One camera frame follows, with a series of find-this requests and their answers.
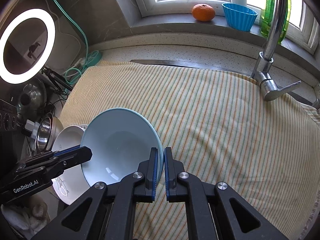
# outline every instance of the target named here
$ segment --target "white window frame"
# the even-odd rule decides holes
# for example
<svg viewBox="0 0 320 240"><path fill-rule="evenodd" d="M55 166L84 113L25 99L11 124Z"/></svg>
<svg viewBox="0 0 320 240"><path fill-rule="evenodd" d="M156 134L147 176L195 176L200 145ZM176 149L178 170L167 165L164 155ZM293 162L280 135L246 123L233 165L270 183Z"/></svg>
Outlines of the white window frame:
<svg viewBox="0 0 320 240"><path fill-rule="evenodd" d="M216 15L225 16L221 4L237 3L255 10L258 13L256 24L259 24L260 8L247 5L247 0L136 0L142 17L171 13L190 13L193 6L205 3L212 6ZM289 23L286 37L313 54L319 43L320 27L312 12L303 2L300 28Z"/></svg>

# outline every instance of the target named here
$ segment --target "striped towel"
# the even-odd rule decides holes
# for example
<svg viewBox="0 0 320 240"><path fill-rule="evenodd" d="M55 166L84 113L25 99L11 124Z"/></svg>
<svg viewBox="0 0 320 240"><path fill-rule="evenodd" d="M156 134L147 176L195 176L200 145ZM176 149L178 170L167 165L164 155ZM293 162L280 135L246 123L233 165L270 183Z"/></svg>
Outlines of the striped towel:
<svg viewBox="0 0 320 240"><path fill-rule="evenodd" d="M320 184L320 115L288 94L265 102L236 73L102 61L67 100L64 127L126 107L142 114L186 171L225 181L290 240L314 207ZM168 203L164 172L156 201L137 204L134 237L188 239L182 203Z"/></svg>

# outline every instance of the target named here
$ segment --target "light blue bowl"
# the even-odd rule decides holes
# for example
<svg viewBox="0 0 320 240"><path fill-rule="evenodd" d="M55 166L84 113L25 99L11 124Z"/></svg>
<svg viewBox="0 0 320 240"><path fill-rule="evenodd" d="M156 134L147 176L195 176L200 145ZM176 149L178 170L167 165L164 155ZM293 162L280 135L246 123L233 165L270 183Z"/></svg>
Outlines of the light blue bowl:
<svg viewBox="0 0 320 240"><path fill-rule="evenodd" d="M97 115L88 125L81 146L92 151L82 163L82 172L90 186L98 181L107 185L119 182L137 171L140 162L158 149L157 184L164 164L163 149L156 130L141 114L127 108L112 108Z"/></svg>
<svg viewBox="0 0 320 240"><path fill-rule="evenodd" d="M223 3L222 7L230 27L244 32L250 31L257 12L235 3Z"/></svg>

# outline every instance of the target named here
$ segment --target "green bottle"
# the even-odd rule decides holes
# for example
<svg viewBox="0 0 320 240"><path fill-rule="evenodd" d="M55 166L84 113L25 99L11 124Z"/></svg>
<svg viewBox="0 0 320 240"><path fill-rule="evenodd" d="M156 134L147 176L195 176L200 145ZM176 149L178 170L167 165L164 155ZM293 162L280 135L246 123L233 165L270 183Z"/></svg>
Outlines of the green bottle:
<svg viewBox="0 0 320 240"><path fill-rule="evenodd" d="M269 35L274 8L275 8L275 0L266 0L265 8L261 8L259 24L261 26L261 34L265 37ZM288 26L289 26L290 12L291 12L291 0L288 0L288 8L286 12L286 17L284 18L284 25L282 27L280 38L278 41L279 44L284 39L287 33Z"/></svg>

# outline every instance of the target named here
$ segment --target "faucet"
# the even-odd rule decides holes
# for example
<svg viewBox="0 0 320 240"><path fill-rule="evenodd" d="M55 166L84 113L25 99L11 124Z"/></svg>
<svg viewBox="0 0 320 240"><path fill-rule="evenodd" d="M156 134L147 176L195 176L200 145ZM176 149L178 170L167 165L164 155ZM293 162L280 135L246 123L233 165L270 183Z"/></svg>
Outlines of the faucet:
<svg viewBox="0 0 320 240"><path fill-rule="evenodd" d="M288 0L276 0L267 43L263 51L259 53L256 65L251 74L251 77L258 82L260 92L265 101L275 100L281 95L298 88L301 84L301 80L299 80L284 88L279 88L269 74L270 67L273 63L272 56L276 50L276 45L284 24L287 4Z"/></svg>

